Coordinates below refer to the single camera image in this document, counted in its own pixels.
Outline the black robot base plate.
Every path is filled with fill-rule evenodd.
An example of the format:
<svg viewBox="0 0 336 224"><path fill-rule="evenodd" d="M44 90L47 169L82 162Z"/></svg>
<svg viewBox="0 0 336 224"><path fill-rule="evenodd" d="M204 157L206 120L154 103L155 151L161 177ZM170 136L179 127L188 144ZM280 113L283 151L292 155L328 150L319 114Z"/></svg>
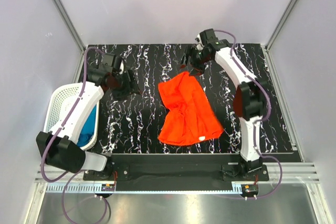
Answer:
<svg viewBox="0 0 336 224"><path fill-rule="evenodd" d="M269 181L266 166L244 174L239 171L239 162L238 154L112 154L108 158L109 175L89 171L83 179L201 189Z"/></svg>

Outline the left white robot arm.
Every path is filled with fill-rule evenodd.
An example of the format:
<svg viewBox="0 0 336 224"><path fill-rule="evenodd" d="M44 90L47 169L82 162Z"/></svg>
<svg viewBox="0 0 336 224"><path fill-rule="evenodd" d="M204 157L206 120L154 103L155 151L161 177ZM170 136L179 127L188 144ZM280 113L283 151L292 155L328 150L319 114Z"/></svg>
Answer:
<svg viewBox="0 0 336 224"><path fill-rule="evenodd" d="M106 156L84 151L77 145L80 132L107 91L111 91L117 101L126 100L141 91L132 70L119 72L114 67L91 69L79 86L67 115L48 132L41 131L36 137L41 154L40 169L43 173L45 165L49 165L70 173L94 170L99 178L107 180L113 175L112 165L108 164Z"/></svg>

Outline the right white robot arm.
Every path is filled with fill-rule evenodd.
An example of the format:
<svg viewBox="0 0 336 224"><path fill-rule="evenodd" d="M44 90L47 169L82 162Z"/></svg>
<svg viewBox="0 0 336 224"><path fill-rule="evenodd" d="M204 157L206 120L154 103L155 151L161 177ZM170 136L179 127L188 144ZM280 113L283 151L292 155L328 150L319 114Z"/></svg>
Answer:
<svg viewBox="0 0 336 224"><path fill-rule="evenodd" d="M250 72L234 52L234 44L227 40L215 40L203 46L201 43L185 48L180 68L189 63L191 76L202 75L205 64L215 61L226 72L235 86L233 110L239 118L242 146L240 149L239 176L250 180L261 169L260 124L270 116L270 98L261 81Z"/></svg>

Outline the orange t-shirt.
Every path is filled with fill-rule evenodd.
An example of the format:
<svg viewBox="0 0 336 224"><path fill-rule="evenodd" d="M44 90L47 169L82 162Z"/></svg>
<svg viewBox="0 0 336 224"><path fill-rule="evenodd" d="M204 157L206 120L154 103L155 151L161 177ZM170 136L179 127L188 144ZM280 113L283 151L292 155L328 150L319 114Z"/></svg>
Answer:
<svg viewBox="0 0 336 224"><path fill-rule="evenodd" d="M224 132L198 80L187 71L159 83L158 90L169 110L158 136L160 142L189 146L219 138Z"/></svg>

